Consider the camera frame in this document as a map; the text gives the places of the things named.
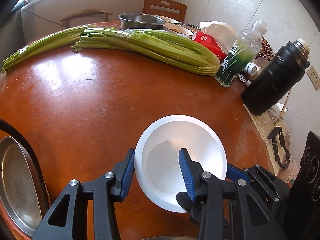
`black thermos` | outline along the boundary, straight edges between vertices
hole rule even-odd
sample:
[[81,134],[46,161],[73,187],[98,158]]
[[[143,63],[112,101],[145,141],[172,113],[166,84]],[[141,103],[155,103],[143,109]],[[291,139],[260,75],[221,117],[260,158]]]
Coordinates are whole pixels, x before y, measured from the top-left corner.
[[309,53],[309,47],[300,38],[279,49],[270,64],[241,94],[251,113],[262,115],[303,77],[310,65]]

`round table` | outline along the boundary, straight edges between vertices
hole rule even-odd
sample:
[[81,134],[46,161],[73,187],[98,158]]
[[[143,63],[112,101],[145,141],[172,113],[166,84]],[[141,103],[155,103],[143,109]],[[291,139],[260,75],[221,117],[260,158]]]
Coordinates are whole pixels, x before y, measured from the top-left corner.
[[[119,27],[119,22],[99,23]],[[0,83],[1,118],[22,133],[41,165],[51,200],[71,179],[94,180],[135,148],[157,119],[184,114],[219,136],[227,160],[240,168],[272,170],[264,141],[241,101],[244,84],[231,88],[137,53],[64,46],[16,66]],[[122,240],[196,237],[187,213],[153,204],[134,176],[129,196],[116,203]],[[93,239],[92,202],[88,239]]]

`chair backrest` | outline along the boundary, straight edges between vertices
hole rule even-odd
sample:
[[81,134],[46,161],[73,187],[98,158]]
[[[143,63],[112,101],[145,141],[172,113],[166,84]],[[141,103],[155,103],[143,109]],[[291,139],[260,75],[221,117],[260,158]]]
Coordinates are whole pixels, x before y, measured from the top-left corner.
[[[180,11],[180,13],[178,14],[170,11],[150,9],[150,5],[177,10],[177,11]],[[184,3],[178,3],[172,0],[144,0],[143,13],[166,16],[166,17],[175,19],[179,22],[183,22],[184,17],[186,16],[186,11],[187,11],[187,5],[185,5]]]
[[97,15],[97,14],[105,14],[105,21],[108,21],[108,15],[113,15],[113,12],[108,12],[100,9],[86,9],[82,11],[78,11],[76,13],[73,13],[69,16],[66,16],[62,19],[60,19],[60,22],[66,21],[66,27],[70,28],[70,20],[76,19],[76,18],[81,18],[81,17],[86,17],[86,16],[91,16],[91,15]]

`black cable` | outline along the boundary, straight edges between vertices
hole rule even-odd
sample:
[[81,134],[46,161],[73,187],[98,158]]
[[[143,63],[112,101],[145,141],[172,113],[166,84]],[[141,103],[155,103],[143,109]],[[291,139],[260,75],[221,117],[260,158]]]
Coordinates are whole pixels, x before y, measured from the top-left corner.
[[43,17],[41,17],[41,16],[39,16],[39,15],[37,15],[37,14],[35,14],[35,13],[32,13],[32,12],[30,12],[30,11],[28,11],[28,10],[25,10],[25,9],[22,9],[22,8],[21,8],[21,10],[22,10],[22,11],[25,11],[25,12],[28,12],[28,13],[31,13],[31,14],[33,14],[34,16],[37,16],[37,17],[39,17],[39,18],[41,18],[41,19],[43,19],[43,20],[45,20],[45,21],[54,23],[54,24],[56,24],[56,25],[59,25],[59,26],[62,26],[62,27],[65,28],[65,25],[62,25],[62,24],[60,24],[60,23],[56,23],[55,21],[52,21],[52,20],[48,20],[48,19],[46,19],[46,18],[43,18]]
[[46,187],[44,185],[44,179],[42,176],[40,164],[38,162],[36,154],[33,151],[31,145],[28,143],[28,141],[23,137],[23,135],[21,133],[19,133],[14,127],[12,127],[10,124],[8,124],[7,122],[5,122],[2,119],[0,119],[0,130],[6,132],[7,134],[9,134],[13,138],[15,138],[26,149],[26,151],[30,155],[30,158],[36,168],[36,172],[37,172],[38,177],[40,179],[41,189],[42,189],[42,193],[44,195],[46,209],[48,211],[49,210],[49,196],[48,196]]

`bottle cap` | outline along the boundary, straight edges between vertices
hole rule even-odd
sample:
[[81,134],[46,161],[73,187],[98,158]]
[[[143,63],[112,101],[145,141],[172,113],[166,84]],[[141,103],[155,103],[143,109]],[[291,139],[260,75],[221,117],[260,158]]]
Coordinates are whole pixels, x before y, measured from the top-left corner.
[[259,74],[261,73],[261,71],[262,71],[262,68],[259,67],[259,66],[257,66],[257,71],[256,71],[256,73],[259,75]]
[[255,63],[249,62],[243,69],[244,72],[249,74],[250,76],[253,76],[257,71],[257,65]]
[[306,42],[303,40],[303,39],[301,39],[300,37],[299,38],[297,38],[297,41],[299,42],[299,43],[301,43],[301,45],[309,52],[309,54],[310,54],[310,48],[309,48],[309,46],[306,44]]
[[259,31],[261,33],[261,35],[266,34],[267,32],[267,24],[262,21],[261,19],[259,19],[258,21],[255,21],[251,27],[254,27],[257,31]]

